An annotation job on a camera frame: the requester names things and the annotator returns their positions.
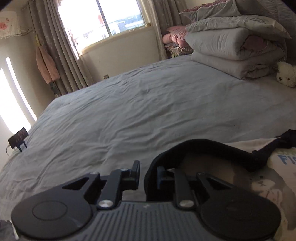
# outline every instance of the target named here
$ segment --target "wall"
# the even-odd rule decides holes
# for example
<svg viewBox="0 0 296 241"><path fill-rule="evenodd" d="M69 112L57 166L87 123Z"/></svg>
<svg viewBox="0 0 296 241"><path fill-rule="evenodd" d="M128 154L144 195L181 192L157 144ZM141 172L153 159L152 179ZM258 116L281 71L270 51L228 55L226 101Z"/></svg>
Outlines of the wall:
<svg viewBox="0 0 296 241"><path fill-rule="evenodd" d="M214 2L214 0L185 0L187 8L193 8L204 3Z"/></svg>
<svg viewBox="0 0 296 241"><path fill-rule="evenodd" d="M20 25L26 26L23 21L23 13L21 11L17 11L17 13L20 19ZM43 80L37 68L35 46L32 41L33 37L33 34L28 34L26 36L11 37L0 40L0 68L3 68L5 76L18 101L18 104L22 108L31 125L33 125L35 121L31 117L24 102L18 94L6 64L6 58L10 58L19 85L33 112L37 117L40 116L43 110L54 99L54 95L49 86ZM7 161L8 156L5 149L8 145L7 140L12 135L13 134L9 131L4 121L0 117L0 170Z"/></svg>
<svg viewBox="0 0 296 241"><path fill-rule="evenodd" d="M115 35L83 52L82 58L95 81L159 61L153 27Z"/></svg>

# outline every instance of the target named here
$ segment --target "gray bed sheet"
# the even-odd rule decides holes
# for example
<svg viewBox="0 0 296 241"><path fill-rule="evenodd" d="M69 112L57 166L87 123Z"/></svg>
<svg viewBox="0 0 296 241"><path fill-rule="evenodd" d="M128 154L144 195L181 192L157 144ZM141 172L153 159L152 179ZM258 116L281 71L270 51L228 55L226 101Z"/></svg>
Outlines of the gray bed sheet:
<svg viewBox="0 0 296 241"><path fill-rule="evenodd" d="M194 138L235 142L296 128L296 90L275 76L238 80L182 56L54 100L0 173L0 219L22 199L87 172L109 174Z"/></svg>

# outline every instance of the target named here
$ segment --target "gray curtain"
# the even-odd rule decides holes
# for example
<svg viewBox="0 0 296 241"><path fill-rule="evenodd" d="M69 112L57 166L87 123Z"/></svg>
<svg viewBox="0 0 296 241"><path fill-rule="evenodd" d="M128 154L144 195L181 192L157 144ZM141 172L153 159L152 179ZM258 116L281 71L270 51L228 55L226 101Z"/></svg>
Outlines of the gray curtain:
<svg viewBox="0 0 296 241"><path fill-rule="evenodd" d="M167 54L162 42L162 36L167 34L167 29L176 25L187 25L189 21L181 18L179 13L185 10L185 0L140 0L146 10L149 21L152 23L158 44L160 59L167 59Z"/></svg>
<svg viewBox="0 0 296 241"><path fill-rule="evenodd" d="M67 94L92 85L93 79L81 58L77 60L57 8L58 0L33 0L28 10L41 46L45 46L56 63L60 79L56 85Z"/></svg>

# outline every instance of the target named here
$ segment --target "stuffed animal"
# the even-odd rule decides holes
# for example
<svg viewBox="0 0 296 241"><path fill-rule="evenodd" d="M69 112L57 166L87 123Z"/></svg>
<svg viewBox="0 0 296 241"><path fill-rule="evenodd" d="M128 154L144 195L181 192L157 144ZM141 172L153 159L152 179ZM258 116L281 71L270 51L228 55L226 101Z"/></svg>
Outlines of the stuffed animal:
<svg viewBox="0 0 296 241"><path fill-rule="evenodd" d="M293 88L296 86L296 66L292 66L286 62L278 62L279 72L276 79L281 84Z"/></svg>

